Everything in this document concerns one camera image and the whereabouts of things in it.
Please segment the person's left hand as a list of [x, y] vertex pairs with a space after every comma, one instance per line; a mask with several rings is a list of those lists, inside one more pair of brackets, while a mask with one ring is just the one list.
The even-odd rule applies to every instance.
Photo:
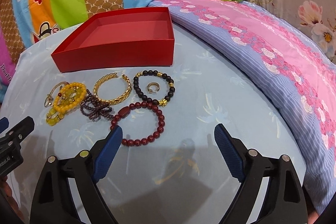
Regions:
[[18, 204], [15, 201], [15, 199], [13, 198], [13, 192], [12, 192], [9, 184], [6, 182], [7, 181], [7, 176], [1, 177], [0, 181], [1, 181], [1, 189], [5, 192], [5, 197], [8, 201], [8, 203], [10, 204], [13, 211], [15, 211], [17, 216], [21, 217], [21, 215], [20, 215], [21, 212], [19, 211]]

